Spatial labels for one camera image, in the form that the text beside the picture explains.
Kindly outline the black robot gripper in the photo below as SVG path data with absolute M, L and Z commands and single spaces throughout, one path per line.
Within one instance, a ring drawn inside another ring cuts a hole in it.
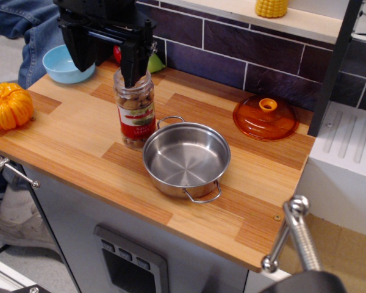
M 121 45 L 121 73 L 126 88 L 146 74 L 153 53 L 156 22 L 135 1 L 54 1 L 59 27 L 76 68 L 84 72 L 96 61 L 98 38 Z

